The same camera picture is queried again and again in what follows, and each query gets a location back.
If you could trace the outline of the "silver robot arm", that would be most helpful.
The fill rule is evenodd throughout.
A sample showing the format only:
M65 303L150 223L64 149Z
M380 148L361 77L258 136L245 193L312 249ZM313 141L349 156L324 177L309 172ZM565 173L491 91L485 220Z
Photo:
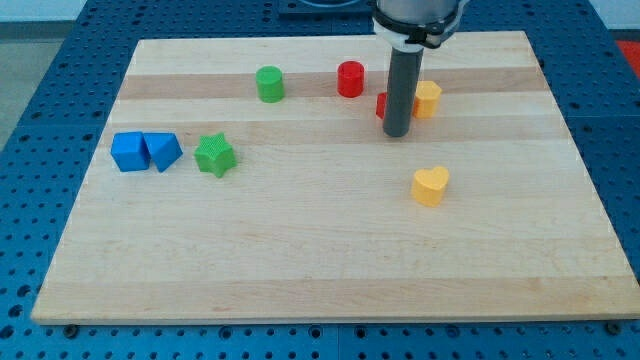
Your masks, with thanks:
M377 0L374 33L391 46L384 133L403 137L410 129L426 49L437 49L458 29L468 0Z

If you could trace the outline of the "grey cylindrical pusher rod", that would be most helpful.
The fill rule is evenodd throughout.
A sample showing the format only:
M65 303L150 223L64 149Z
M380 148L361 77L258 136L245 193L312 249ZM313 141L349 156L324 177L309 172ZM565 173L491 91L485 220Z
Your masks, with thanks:
M403 137L410 129L422 58L422 50L391 52L383 119L383 130L390 137Z

